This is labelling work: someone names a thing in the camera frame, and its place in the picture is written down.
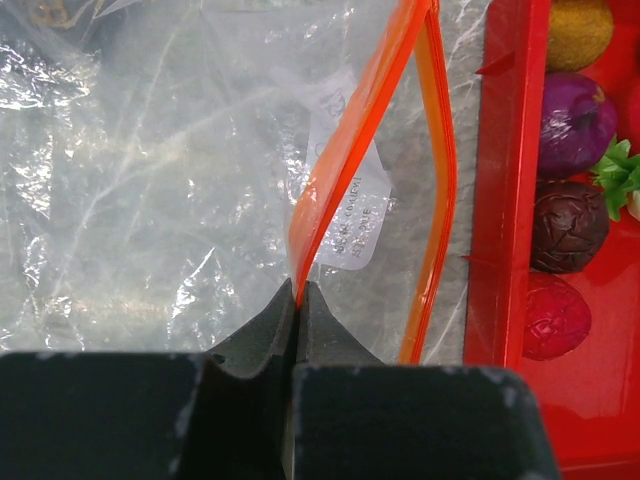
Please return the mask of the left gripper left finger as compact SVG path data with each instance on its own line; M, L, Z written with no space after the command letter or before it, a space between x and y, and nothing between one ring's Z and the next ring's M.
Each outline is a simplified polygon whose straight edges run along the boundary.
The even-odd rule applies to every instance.
M5 479L281 479L297 314L284 283L201 353L1 358Z

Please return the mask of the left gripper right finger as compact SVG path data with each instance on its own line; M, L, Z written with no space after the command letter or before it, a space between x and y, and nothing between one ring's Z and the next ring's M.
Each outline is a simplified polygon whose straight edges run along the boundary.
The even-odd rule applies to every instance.
M554 479L537 401L496 367L381 363L309 284L293 372L297 479Z

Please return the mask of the clear zip bag orange zipper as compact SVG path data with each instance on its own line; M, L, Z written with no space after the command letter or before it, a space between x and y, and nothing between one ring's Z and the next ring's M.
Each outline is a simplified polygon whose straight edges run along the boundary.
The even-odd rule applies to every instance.
M145 1L98 49L1 21L1 349L204 351L297 276L395 1Z

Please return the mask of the white radish with leaves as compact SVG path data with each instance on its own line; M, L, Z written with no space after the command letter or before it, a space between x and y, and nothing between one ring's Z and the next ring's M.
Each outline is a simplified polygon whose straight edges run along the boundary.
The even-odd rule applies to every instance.
M631 154L629 140L614 136L590 174L592 183L602 189L611 220L619 222L623 209L639 220L639 155Z

